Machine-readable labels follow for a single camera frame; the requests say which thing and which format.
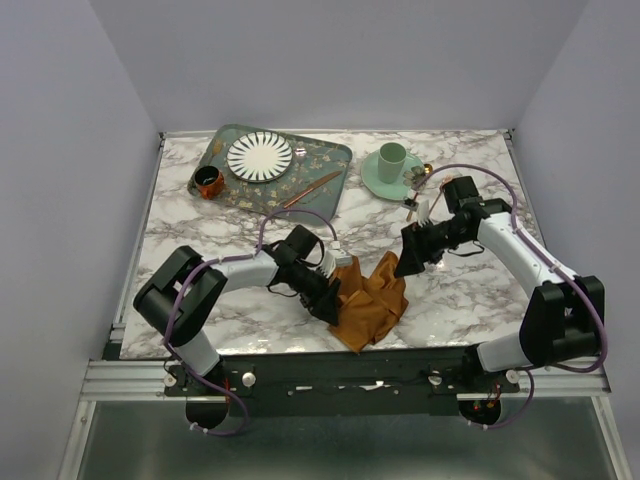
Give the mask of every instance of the green saucer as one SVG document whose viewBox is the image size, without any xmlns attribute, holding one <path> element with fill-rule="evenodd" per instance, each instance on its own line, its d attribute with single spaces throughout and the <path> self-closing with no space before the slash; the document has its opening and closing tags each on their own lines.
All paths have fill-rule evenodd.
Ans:
<svg viewBox="0 0 640 480">
<path fill-rule="evenodd" d="M 380 198 L 401 202 L 409 191 L 409 187 L 404 184 L 404 172 L 411 170 L 413 167 L 422 166 L 422 160 L 415 155 L 407 152 L 407 159 L 402 165 L 402 170 L 398 174 L 398 178 L 393 183 L 384 183 L 378 178 L 378 150 L 370 153 L 362 162 L 360 167 L 360 176 L 365 187 Z"/>
</svg>

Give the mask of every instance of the copper pen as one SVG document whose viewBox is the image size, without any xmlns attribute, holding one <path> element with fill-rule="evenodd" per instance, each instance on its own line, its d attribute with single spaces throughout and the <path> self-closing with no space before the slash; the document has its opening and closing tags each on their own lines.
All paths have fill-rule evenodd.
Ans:
<svg viewBox="0 0 640 480">
<path fill-rule="evenodd" d="M 307 188 L 305 188 L 304 190 L 302 190 L 299 193 L 296 193 L 293 197 L 291 197 L 289 200 L 287 200 L 286 202 L 284 202 L 282 204 L 283 208 L 289 208 L 291 205 L 293 205 L 294 203 L 300 201 L 300 199 L 302 197 L 304 197 L 305 195 L 310 194 L 311 192 L 313 192 L 315 189 L 321 187 L 322 185 L 324 185 L 325 183 L 327 183 L 329 180 L 333 180 L 334 178 L 336 178 L 338 175 L 342 174 L 342 170 L 338 170 L 336 172 L 332 172 L 328 175 L 325 175 L 324 177 L 316 180 L 313 183 L 310 183 Z"/>
</svg>

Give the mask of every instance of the green cup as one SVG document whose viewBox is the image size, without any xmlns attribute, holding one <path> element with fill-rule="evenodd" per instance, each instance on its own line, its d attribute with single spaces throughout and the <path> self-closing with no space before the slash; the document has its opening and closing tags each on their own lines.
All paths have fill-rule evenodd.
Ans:
<svg viewBox="0 0 640 480">
<path fill-rule="evenodd" d="M 378 151 L 378 178 L 384 183 L 393 183 L 400 175 L 407 158 L 407 150 L 399 143 L 385 143 Z"/>
</svg>

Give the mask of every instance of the plate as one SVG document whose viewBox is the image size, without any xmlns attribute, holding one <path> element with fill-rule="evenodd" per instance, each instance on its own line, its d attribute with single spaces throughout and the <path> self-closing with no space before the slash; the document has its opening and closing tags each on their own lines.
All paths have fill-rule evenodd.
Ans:
<svg viewBox="0 0 640 480">
<path fill-rule="evenodd" d="M 404 184 L 404 172 L 411 170 L 412 167 L 422 166 L 422 160 L 415 155 L 407 152 L 407 159 L 402 165 L 402 170 L 398 174 L 398 178 L 393 183 L 384 183 L 378 178 L 378 150 L 369 154 L 362 162 L 360 167 L 360 176 L 365 187 L 380 198 L 401 202 L 409 191 L 409 187 Z"/>
<path fill-rule="evenodd" d="M 293 159 L 291 145 L 273 132 L 255 132 L 233 142 L 227 154 L 229 170 L 247 182 L 269 182 L 287 171 Z"/>
</svg>

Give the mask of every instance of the glass panel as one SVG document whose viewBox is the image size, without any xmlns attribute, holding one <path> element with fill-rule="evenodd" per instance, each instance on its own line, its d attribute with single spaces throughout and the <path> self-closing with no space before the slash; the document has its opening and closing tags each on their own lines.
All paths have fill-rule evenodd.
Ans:
<svg viewBox="0 0 640 480">
<path fill-rule="evenodd" d="M 511 400 L 509 410 L 520 402 Z M 426 415 L 255 419 L 234 438 L 188 429 L 184 405 L 102 403 L 82 479 L 615 478 L 589 398 L 536 399 L 483 432 Z"/>
</svg>

